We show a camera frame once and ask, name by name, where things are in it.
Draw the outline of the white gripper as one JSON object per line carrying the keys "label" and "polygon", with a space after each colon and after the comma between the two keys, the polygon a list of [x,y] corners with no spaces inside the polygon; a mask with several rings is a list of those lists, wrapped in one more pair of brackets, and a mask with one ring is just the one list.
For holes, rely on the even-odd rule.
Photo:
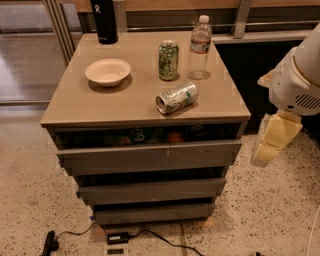
{"label": "white gripper", "polygon": [[267,165],[301,131],[299,115],[320,113],[320,51],[314,47],[294,47],[274,70],[260,77],[257,84],[270,87],[270,102],[278,109],[286,110],[266,114],[261,120],[253,147],[253,161]]}

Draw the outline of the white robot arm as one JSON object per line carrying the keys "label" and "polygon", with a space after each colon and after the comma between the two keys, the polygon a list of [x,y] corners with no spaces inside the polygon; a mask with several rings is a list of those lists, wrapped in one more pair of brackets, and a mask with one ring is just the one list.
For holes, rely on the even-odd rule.
{"label": "white robot arm", "polygon": [[320,113],[320,24],[258,84],[277,108],[262,118],[252,153],[254,164],[266,166],[301,131],[303,116]]}

